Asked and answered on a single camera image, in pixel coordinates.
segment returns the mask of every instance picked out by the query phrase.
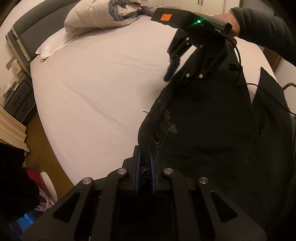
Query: metal screw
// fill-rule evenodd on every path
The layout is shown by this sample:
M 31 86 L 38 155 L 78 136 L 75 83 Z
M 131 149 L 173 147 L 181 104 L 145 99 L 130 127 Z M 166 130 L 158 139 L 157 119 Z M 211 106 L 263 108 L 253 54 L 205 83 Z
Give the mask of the metal screw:
M 171 168 L 166 168 L 163 171 L 165 172 L 165 174 L 172 174 L 173 173 L 173 169 L 171 169 Z
M 120 169 L 118 169 L 117 172 L 118 172 L 118 174 L 123 175 L 123 174 L 126 174 L 126 169 L 120 168 Z
M 84 179 L 82 180 L 82 183 L 83 183 L 83 184 L 90 184 L 90 183 L 91 183 L 91 178 L 89 178 L 89 177 L 84 178 Z
M 202 184 L 207 184 L 209 182 L 209 180 L 206 177 L 201 177 L 199 179 L 199 182 L 202 183 Z

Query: white cabinet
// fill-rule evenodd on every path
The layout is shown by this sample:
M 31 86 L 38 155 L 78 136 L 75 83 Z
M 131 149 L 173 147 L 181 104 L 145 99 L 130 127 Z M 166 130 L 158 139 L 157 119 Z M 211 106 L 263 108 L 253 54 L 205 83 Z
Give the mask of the white cabinet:
M 151 0 L 153 6 L 175 6 L 191 12 L 222 14 L 226 1 L 233 0 Z
M 180 0 L 180 8 L 191 12 L 200 12 L 201 0 Z
M 222 14 L 226 0 L 200 0 L 200 12 L 219 15 Z

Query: white bed sheet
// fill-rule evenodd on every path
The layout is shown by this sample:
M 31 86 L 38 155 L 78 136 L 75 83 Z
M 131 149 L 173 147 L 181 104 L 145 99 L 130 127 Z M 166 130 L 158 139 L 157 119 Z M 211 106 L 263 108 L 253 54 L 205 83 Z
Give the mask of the white bed sheet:
M 142 16 L 127 27 L 78 37 L 43 63 L 32 61 L 42 125 L 74 184 L 105 177 L 132 156 L 143 111 L 166 85 L 166 49 L 175 31 Z M 275 78 L 256 45 L 238 39 L 238 48 L 247 82 L 258 83 L 261 66 Z M 249 90 L 252 97 L 256 88 Z

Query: headboard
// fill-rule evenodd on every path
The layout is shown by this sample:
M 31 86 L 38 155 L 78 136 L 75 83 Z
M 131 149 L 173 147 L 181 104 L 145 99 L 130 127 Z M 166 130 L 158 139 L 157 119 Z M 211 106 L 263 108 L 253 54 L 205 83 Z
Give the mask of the headboard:
M 23 69 L 31 76 L 30 63 L 36 50 L 64 27 L 69 11 L 80 0 L 45 0 L 15 22 L 6 40 Z

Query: cabinet handle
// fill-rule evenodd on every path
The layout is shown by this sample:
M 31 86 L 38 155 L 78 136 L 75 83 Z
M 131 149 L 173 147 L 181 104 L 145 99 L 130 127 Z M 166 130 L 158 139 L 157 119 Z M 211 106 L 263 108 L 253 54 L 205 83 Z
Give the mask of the cabinet handle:
M 20 100 L 20 96 L 17 98 L 17 100 L 14 102 L 14 106 L 16 106 L 16 104 L 18 103 L 18 101 Z
M 24 112 L 24 110 L 27 108 L 28 103 L 25 105 L 25 107 L 22 109 L 22 112 Z

